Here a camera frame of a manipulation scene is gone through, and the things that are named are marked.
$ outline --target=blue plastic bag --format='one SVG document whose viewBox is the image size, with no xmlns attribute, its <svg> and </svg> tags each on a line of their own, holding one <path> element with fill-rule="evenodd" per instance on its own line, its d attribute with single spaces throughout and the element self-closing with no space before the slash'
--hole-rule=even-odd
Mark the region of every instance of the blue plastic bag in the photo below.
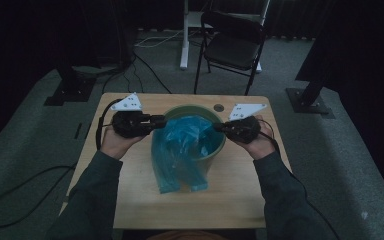
<svg viewBox="0 0 384 240">
<path fill-rule="evenodd" d="M 180 182 L 191 191 L 207 189 L 208 166 L 196 160 L 213 153 L 222 137 L 200 116 L 171 119 L 165 128 L 154 130 L 152 165 L 160 193 L 180 190 Z"/>
</svg>

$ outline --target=person's right hand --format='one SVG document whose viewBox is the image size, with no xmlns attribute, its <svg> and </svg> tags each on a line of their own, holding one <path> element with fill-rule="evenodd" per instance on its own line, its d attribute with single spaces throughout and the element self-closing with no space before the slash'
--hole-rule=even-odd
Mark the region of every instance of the person's right hand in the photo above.
<svg viewBox="0 0 384 240">
<path fill-rule="evenodd" d="M 261 115 L 257 115 L 255 116 L 255 118 L 257 118 L 257 120 L 263 120 L 263 117 Z M 263 121 L 258 122 L 261 126 L 261 132 L 265 133 L 268 136 L 273 135 L 272 131 L 267 128 L 266 124 Z M 270 140 L 261 134 L 258 134 L 258 137 L 248 144 L 235 141 L 234 143 L 243 147 L 254 160 L 264 158 L 265 156 L 276 151 Z"/>
</svg>

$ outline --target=wooden table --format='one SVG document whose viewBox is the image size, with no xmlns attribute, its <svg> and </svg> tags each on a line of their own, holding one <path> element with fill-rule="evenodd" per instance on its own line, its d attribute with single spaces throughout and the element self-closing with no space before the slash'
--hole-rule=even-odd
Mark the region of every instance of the wooden table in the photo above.
<svg viewBox="0 0 384 240">
<path fill-rule="evenodd" d="M 106 93 L 102 96 L 86 143 L 80 155 L 69 191 L 90 163 L 95 151 L 95 131 L 98 118 L 113 100 L 128 93 Z M 216 112 L 223 121 L 235 103 L 265 103 L 261 114 L 273 127 L 285 165 L 290 165 L 283 147 L 269 101 L 256 96 L 138 94 L 147 114 L 164 114 L 182 104 L 199 104 L 213 110 L 215 104 L 224 106 Z M 112 111 L 107 113 L 109 123 Z M 265 227 L 264 199 L 252 158 L 230 140 L 214 158 L 208 172 L 209 188 L 200 192 L 180 191 L 160 194 L 151 160 L 152 136 L 135 144 L 123 157 L 118 190 L 114 228 L 121 229 L 220 229 Z"/>
</svg>

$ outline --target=person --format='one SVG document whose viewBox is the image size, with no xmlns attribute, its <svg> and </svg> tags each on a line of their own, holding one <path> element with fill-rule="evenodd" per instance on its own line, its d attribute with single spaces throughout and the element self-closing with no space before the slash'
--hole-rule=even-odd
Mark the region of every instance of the person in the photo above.
<svg viewBox="0 0 384 240">
<path fill-rule="evenodd" d="M 263 121 L 261 131 L 272 135 Z M 111 239 L 118 192 L 120 161 L 128 149 L 144 137 L 131 139 L 105 129 L 102 147 L 69 194 L 64 211 L 46 234 L 46 239 Z M 266 201 L 264 215 L 268 239 L 327 239 L 306 200 L 304 186 L 283 164 L 272 142 L 259 135 L 249 144 L 235 142 L 254 159 L 255 170 Z"/>
</svg>

